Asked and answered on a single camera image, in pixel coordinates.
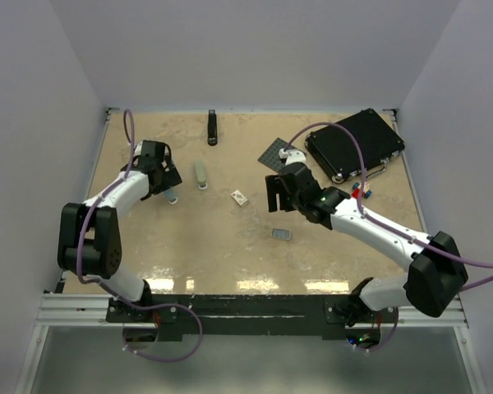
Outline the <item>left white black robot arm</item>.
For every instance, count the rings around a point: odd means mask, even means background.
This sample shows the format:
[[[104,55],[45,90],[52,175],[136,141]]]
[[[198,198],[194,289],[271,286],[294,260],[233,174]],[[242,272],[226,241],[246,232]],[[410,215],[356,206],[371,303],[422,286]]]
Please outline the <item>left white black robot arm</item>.
[[[134,204],[181,183],[169,145],[142,140],[112,183],[96,196],[62,208],[59,268],[126,301],[124,310],[134,321],[148,320],[154,312],[150,285],[122,265],[119,219]]]

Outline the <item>grey staple tray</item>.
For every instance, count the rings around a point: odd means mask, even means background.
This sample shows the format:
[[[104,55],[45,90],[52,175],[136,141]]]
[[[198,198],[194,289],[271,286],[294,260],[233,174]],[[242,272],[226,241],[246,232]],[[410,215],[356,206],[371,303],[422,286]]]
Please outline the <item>grey staple tray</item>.
[[[290,241],[292,239],[292,233],[287,229],[274,228],[271,232],[271,236],[274,239],[282,241]]]

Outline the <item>light blue stapler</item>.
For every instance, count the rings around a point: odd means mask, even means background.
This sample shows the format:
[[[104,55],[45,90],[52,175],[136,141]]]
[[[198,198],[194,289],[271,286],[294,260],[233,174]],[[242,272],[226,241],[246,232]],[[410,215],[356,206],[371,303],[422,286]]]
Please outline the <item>light blue stapler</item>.
[[[177,192],[174,189],[166,190],[164,195],[170,204],[176,204],[178,202]]]

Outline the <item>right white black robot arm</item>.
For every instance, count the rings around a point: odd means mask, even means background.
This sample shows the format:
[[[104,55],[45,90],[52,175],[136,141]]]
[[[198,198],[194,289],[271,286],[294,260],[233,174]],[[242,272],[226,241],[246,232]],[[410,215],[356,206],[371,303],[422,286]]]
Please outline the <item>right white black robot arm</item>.
[[[397,277],[369,277],[358,284],[338,308],[348,324],[366,323],[383,309],[403,306],[438,318],[468,281],[452,236],[408,230],[402,237],[397,223],[383,217],[370,220],[350,194],[333,186],[321,187],[303,163],[292,163],[267,176],[265,185],[270,212],[297,211],[311,223],[363,242],[404,271]]]

